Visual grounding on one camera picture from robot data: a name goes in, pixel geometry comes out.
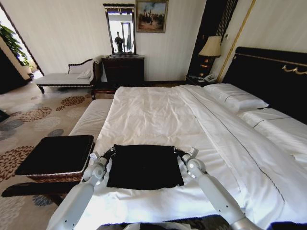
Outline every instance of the lamp shade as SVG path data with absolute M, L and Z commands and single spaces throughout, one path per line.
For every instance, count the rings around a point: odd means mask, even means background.
M 201 56 L 216 57 L 221 55 L 221 39 L 222 36 L 210 36 L 202 50 L 199 52 Z

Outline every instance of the telephone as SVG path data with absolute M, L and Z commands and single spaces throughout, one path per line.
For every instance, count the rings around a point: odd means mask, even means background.
M 217 79 L 216 76 L 214 76 L 213 74 L 209 74 L 207 77 L 204 78 L 207 82 L 215 82 L 215 80 Z

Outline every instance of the black stripe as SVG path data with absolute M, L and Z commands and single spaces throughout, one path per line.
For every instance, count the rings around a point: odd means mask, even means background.
M 199 101 L 212 115 L 214 115 L 222 124 L 223 126 L 228 130 L 228 132 L 240 143 L 240 145 L 245 149 L 245 151 L 249 154 L 249 156 L 252 158 L 252 160 L 255 162 L 256 166 L 258 167 L 258 169 L 264 174 L 266 175 L 269 180 L 273 183 L 274 187 L 277 189 L 278 193 L 280 194 L 280 196 L 283 199 L 283 203 L 285 203 L 283 194 L 280 192 L 279 188 L 276 186 L 276 184 L 274 183 L 274 181 L 268 176 L 268 174 L 266 174 L 258 165 L 258 163 L 255 161 L 255 159 L 251 156 L 250 152 L 247 150 L 247 148 L 241 143 L 241 141 L 239 141 L 239 139 L 229 130 L 229 128 L 207 107 L 205 106 L 197 97 L 195 97 L 189 90 L 187 90 L 197 101 Z
M 241 93 L 241 94 L 236 94 L 236 95 L 230 95 L 230 96 L 226 97 L 226 99 L 225 99 L 224 102 L 226 102 L 226 100 L 227 100 L 229 97 L 234 97 L 234 96 L 239 96 L 239 95 L 247 95 L 247 94 L 249 94 L 249 93 Z
M 286 118 L 291 118 L 291 117 L 281 117 L 281 118 L 279 118 L 279 119 L 286 119 Z M 272 119 L 264 119 L 264 120 L 262 120 L 262 121 L 270 121 L 270 120 L 277 120 L 278 118 L 272 118 Z M 257 124 L 255 124 L 254 126 L 253 126 L 253 128 L 254 127 L 256 127 L 260 122 L 262 122 L 262 121 L 259 121 Z

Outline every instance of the green leaves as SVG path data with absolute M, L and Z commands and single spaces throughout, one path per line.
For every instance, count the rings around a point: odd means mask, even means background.
M 9 29 L 8 27 L 5 27 L 4 25 L 0 24 L 0 36 L 2 37 L 6 45 L 10 48 L 10 50 L 12 51 L 12 53 L 15 55 L 17 59 L 20 56 L 24 58 L 23 61 L 20 61 L 18 59 L 21 65 L 29 66 L 29 61 L 28 61 L 26 54 L 22 51 L 22 48 L 19 45 L 20 44 L 19 41 L 17 41 L 17 39 L 14 38 L 13 36 L 15 34 L 16 33 L 12 31 L 11 29 Z

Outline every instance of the black cushion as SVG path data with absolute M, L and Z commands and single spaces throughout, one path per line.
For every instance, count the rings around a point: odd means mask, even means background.
M 115 145 L 108 187 L 153 190 L 184 185 L 172 146 Z
M 94 137 L 90 135 L 46 137 L 16 170 L 16 175 L 81 172 L 87 162 Z

